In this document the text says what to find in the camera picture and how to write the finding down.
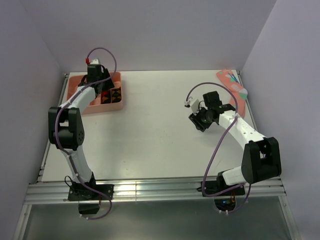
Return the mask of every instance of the white tabletop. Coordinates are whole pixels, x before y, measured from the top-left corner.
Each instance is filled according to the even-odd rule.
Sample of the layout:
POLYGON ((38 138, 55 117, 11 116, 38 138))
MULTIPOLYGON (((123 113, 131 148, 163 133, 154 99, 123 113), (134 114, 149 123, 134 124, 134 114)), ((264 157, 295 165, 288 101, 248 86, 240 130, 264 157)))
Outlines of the white tabletop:
MULTIPOLYGON (((184 101, 189 90, 201 82, 221 83, 217 70, 124 71, 124 107, 119 111, 85 114, 83 150, 97 180, 152 179, 203 176, 214 148, 224 132, 215 123, 205 132, 188 119, 184 101)), ((70 77, 84 72, 71 73, 70 77)), ((202 99, 218 91, 224 104, 231 97, 213 85, 191 94, 202 99)), ((246 107, 245 121, 253 122, 246 107)), ((241 165, 243 150, 228 134, 216 155, 209 175, 241 165)), ((43 182, 63 181, 71 171, 62 153, 50 145, 43 182)))

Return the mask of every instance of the white robotic arm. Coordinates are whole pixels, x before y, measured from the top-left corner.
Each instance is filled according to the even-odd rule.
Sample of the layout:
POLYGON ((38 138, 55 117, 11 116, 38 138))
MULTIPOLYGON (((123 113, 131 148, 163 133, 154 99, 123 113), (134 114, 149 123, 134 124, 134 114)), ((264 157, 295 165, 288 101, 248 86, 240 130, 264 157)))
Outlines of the white robotic arm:
POLYGON ((236 116, 235 108, 230 104, 222 104, 219 94, 208 92, 203 95, 205 107, 198 99, 189 98, 185 107, 191 108, 189 119, 197 130, 204 132, 215 122, 224 129, 230 127, 229 133, 243 149, 241 166, 220 172, 217 177, 220 189, 243 183, 257 183, 281 174, 281 162, 278 141, 267 138, 253 129, 243 118, 236 116))
MULTIPOLYGON (((85 86, 79 86, 77 88, 76 92, 72 95, 72 97, 77 95, 78 92, 81 92, 84 87, 85 86)), ((75 109, 79 109, 79 112, 82 113, 86 109, 86 107, 89 106, 89 104, 95 98, 96 98, 95 89, 93 87, 88 87, 85 90, 83 90, 82 93, 79 94, 77 96, 77 98, 71 103, 71 105, 68 106, 66 109, 75 108, 75 109)), ((59 108, 62 108, 67 103, 68 103, 68 101, 66 101, 65 103, 61 104, 59 106, 59 108)), ((85 138, 84 131, 80 132, 78 134, 78 137, 81 138, 81 139, 84 139, 85 138)), ((64 155, 64 157, 65 157, 65 159, 66 159, 66 161, 67 161, 67 163, 68 163, 68 165, 70 167, 70 170, 71 170, 71 173, 72 173, 72 181, 74 181, 76 183, 80 183, 78 178, 77 178, 77 176, 76 176, 76 174, 75 174, 75 172, 74 172, 74 169, 73 169, 72 164, 70 162, 69 156, 64 151, 61 151, 61 152, 64 155)), ((72 157, 74 165, 75 165, 75 167, 76 167, 76 169, 78 171, 78 174, 80 175, 80 177, 82 178, 82 180, 85 183, 88 183, 90 181, 92 175, 93 175, 93 172, 91 171, 91 169, 89 168, 89 166, 87 164, 87 160, 86 160, 82 145, 79 145, 76 150, 70 149, 69 153, 71 154, 71 157, 72 157)))
MULTIPOLYGON (((94 173, 87 164, 82 146, 85 130, 81 113, 101 92, 114 87, 108 70, 95 59, 88 63, 87 75, 82 78, 70 99, 59 107, 51 107, 48 111, 49 140, 61 150, 72 173, 69 201, 96 200, 99 199, 97 193, 112 198, 113 185, 97 185, 94 173)), ((79 212, 95 214, 99 209, 91 208, 92 205, 82 204, 79 205, 79 212)))

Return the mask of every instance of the purple cable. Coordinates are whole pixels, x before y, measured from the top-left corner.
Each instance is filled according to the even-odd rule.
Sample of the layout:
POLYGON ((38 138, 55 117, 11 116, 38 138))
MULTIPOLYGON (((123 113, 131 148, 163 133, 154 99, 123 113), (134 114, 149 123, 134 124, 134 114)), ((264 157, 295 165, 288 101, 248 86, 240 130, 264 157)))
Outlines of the purple cable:
MULTIPOLYGON (((226 91, 231 95, 231 97, 234 99, 234 102, 235 102, 235 115, 234 115, 234 120, 233 120, 233 122, 230 124, 230 126, 224 131, 224 133, 222 134, 220 140, 218 141, 218 143, 217 143, 217 145, 216 145, 216 147, 215 147, 215 149, 214 149, 214 152, 213 152, 213 154, 212 154, 212 156, 211 156, 211 159, 210 159, 210 161, 209 161, 209 163, 208 163, 208 166, 206 167, 206 170, 205 170, 205 173, 204 173, 204 176, 203 176, 203 180, 202 180, 202 186, 201 186, 202 194, 203 194, 205 197, 216 197, 216 196, 219 196, 219 195, 224 194, 224 193, 226 193, 226 192, 229 192, 230 190, 233 190, 233 189, 236 189, 236 188, 239 188, 239 187, 243 187, 243 185, 244 185, 244 183, 240 183, 240 184, 237 184, 237 185, 235 185, 235 186, 229 187, 228 189, 225 189, 225 190, 223 190, 223 191, 220 191, 220 192, 217 192, 217 193, 214 193, 214 194, 207 194, 206 191, 205 191, 205 184, 206 184, 207 176, 208 176, 210 167, 211 167, 211 165, 212 165, 212 163, 213 163, 213 161, 214 161, 214 159, 215 159, 215 157, 216 157, 216 154, 217 154, 217 152, 218 152, 218 149, 219 149, 222 141, 224 140, 225 136, 227 135, 227 133, 229 132, 229 130, 233 127, 233 125, 235 125, 235 123, 236 123, 236 121, 237 121, 237 119, 238 119, 238 114, 237 114, 237 113, 238 113, 238 101, 237 101, 236 97, 234 96, 234 94, 233 94, 228 88, 226 88, 225 86, 222 86, 221 84, 215 83, 215 82, 202 82, 202 83, 199 83, 199 84, 195 85, 195 86, 189 91, 188 95, 186 96, 186 101, 189 100, 190 94, 192 93, 192 91, 193 91, 194 89, 196 89, 197 87, 199 87, 199 86, 201 86, 201 85, 205 85, 205 84, 216 85, 216 86, 219 86, 219 87, 223 88, 224 90, 226 90, 226 91)), ((248 190, 248 193, 247 193, 247 196, 246 196, 246 198, 245 198, 244 203, 247 201, 247 199, 248 199, 248 197, 249 197, 250 190, 251 190, 251 185, 249 186, 249 190, 248 190)), ((239 207, 237 207, 236 210, 239 209, 240 207, 242 207, 242 206, 244 205, 244 203, 241 204, 239 207)))
MULTIPOLYGON (((108 49, 106 49, 106 48, 104 48, 104 47, 96 47, 96 48, 92 49, 92 50, 89 52, 89 54, 87 55, 86 58, 88 59, 88 58, 90 57, 90 54, 91 54, 93 51, 98 50, 98 49, 105 50, 105 51, 107 51, 107 52, 112 56, 112 58, 113 58, 113 60, 114 60, 114 72, 113 72, 113 74, 112 74, 110 77, 106 78, 106 79, 102 79, 102 80, 99 80, 99 81, 96 81, 96 82, 92 82, 92 83, 86 85, 84 88, 82 88, 80 91, 78 91, 78 92, 67 102, 67 104, 65 104, 65 105, 59 110, 59 112, 58 112, 57 115, 56 115, 56 119, 55 119, 55 125, 54 125, 54 131, 55 131, 55 133, 58 133, 58 129, 59 129, 59 119, 60 119, 61 113, 64 111, 64 109, 66 109, 67 107, 69 107, 69 106, 71 105, 71 103, 83 92, 83 90, 87 89, 88 87, 91 87, 92 85, 100 84, 100 83, 102 83, 102 82, 104 82, 104 81, 107 81, 107 80, 111 79, 111 78, 116 74, 116 72, 117 72, 117 60, 116 60, 115 56, 113 55, 113 53, 112 53, 111 51, 109 51, 108 49)), ((101 196, 104 196, 104 197, 110 202, 108 211, 107 211, 106 213, 104 213, 103 215, 97 216, 97 217, 84 217, 84 216, 82 216, 82 217, 83 217, 83 218, 86 218, 87 220, 97 220, 97 219, 102 219, 102 218, 104 218, 105 216, 107 216, 107 215, 110 213, 111 208, 112 208, 112 201, 111 201, 110 197, 107 196, 106 194, 104 194, 103 192, 97 191, 97 190, 93 189, 92 187, 89 187, 89 186, 87 186, 87 185, 85 184, 85 182, 82 180, 82 178, 80 177, 80 175, 79 175, 79 173, 78 173, 78 170, 77 170, 77 168, 76 168, 75 162, 74 162, 74 160, 73 160, 70 152, 68 152, 67 150, 65 150, 65 149, 62 147, 61 142, 60 142, 60 139, 59 139, 59 137, 58 137, 58 134, 55 135, 55 141, 56 141, 56 144, 58 145, 58 148, 69 156, 69 160, 70 160, 72 169, 73 169, 74 174, 75 174, 76 178, 78 179, 78 181, 79 181, 86 189, 88 189, 88 190, 90 190, 90 191, 92 191, 92 192, 94 192, 94 193, 97 193, 97 194, 99 194, 99 195, 101 195, 101 196)))

